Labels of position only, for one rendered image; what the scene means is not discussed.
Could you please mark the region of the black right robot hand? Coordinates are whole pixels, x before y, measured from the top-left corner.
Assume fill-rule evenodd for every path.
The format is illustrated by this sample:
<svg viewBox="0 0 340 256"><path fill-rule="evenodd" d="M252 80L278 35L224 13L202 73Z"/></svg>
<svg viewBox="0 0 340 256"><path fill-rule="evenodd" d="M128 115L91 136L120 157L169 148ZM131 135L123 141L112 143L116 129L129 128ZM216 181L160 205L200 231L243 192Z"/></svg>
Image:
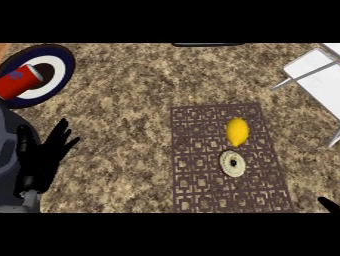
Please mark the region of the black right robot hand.
<svg viewBox="0 0 340 256"><path fill-rule="evenodd" d="M330 213L340 214L340 205L329 198L320 197L318 202L323 204Z"/></svg>

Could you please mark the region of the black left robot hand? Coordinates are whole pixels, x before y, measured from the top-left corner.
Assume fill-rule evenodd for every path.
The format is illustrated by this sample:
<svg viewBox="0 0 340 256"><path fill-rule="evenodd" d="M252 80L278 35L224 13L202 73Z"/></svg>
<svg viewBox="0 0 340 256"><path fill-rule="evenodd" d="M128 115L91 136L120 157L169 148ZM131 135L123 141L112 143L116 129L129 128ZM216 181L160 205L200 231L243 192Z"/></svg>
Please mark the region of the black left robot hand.
<svg viewBox="0 0 340 256"><path fill-rule="evenodd" d="M81 141L79 137L67 141L70 135L72 129L66 118L58 122L42 144L35 140L32 128L27 125L19 127L17 156L22 168L14 189L14 195L19 198L23 198L24 193L30 190L38 191L41 194L50 190L60 163Z"/></svg>

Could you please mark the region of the pale round cupcake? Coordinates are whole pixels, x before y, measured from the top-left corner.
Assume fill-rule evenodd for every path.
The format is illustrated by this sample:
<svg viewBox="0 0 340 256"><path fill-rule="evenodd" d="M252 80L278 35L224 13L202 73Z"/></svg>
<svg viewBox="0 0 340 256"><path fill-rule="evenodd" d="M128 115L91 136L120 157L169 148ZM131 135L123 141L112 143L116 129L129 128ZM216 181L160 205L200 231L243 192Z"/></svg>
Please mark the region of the pale round cupcake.
<svg viewBox="0 0 340 256"><path fill-rule="evenodd" d="M240 177L246 172L246 160L234 150L225 150L219 157L222 171L230 177Z"/></svg>

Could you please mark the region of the brown patterned placemat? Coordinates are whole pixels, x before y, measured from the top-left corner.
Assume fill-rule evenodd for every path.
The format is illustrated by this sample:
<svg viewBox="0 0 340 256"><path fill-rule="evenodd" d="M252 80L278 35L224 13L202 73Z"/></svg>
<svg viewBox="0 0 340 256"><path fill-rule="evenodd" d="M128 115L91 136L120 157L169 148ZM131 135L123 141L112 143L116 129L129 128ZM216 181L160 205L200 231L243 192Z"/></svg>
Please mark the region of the brown patterned placemat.
<svg viewBox="0 0 340 256"><path fill-rule="evenodd" d="M178 213L295 210L258 103L171 109Z"/></svg>

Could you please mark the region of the white tiered shelf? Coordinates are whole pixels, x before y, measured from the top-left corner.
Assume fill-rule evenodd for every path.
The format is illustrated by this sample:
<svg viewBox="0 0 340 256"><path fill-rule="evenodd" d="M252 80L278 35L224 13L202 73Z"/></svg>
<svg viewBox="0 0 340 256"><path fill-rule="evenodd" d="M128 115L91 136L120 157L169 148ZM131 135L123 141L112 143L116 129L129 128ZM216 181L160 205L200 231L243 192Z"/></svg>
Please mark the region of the white tiered shelf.
<svg viewBox="0 0 340 256"><path fill-rule="evenodd" d="M323 47L286 65L287 79L274 89L296 82L340 121L340 43L323 43ZM339 140L340 128L329 146Z"/></svg>

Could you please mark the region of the red cup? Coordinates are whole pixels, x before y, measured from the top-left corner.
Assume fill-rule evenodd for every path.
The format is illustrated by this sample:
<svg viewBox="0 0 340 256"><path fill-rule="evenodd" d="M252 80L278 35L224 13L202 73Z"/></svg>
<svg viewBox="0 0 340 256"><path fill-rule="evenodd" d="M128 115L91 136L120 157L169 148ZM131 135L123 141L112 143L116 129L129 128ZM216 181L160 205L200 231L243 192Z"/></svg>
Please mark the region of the red cup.
<svg viewBox="0 0 340 256"><path fill-rule="evenodd" d="M44 76L32 64L22 66L0 77L0 98L14 99L29 89L44 82Z"/></svg>

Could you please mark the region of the navy and white plate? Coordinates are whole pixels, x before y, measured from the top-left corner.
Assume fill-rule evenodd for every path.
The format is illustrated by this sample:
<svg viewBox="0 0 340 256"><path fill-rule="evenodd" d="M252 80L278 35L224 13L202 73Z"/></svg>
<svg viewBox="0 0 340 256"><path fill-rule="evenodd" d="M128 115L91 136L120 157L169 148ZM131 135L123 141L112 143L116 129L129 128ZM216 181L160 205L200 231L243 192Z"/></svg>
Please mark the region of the navy and white plate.
<svg viewBox="0 0 340 256"><path fill-rule="evenodd" d="M0 64L0 103L11 109L44 103L66 87L75 68L64 46L42 44L22 50Z"/></svg>

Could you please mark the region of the yellow lemon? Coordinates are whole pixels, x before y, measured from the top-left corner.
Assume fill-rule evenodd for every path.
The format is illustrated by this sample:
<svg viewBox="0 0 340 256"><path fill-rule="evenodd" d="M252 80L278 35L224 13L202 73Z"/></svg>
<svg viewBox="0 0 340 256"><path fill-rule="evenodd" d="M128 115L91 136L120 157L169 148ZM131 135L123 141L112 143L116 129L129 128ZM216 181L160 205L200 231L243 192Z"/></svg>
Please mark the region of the yellow lemon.
<svg viewBox="0 0 340 256"><path fill-rule="evenodd" d="M250 128L243 118L234 118L227 125L227 137L234 147L246 143L250 135Z"/></svg>

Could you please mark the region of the dark flat object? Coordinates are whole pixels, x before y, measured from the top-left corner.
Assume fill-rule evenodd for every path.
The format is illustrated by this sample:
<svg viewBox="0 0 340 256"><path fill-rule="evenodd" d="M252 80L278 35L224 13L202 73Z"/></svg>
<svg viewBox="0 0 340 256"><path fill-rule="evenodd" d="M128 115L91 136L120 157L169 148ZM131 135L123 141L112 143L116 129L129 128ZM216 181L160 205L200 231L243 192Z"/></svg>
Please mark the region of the dark flat object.
<svg viewBox="0 0 340 256"><path fill-rule="evenodd" d="M240 46L246 43L172 43L175 47L224 47Z"/></svg>

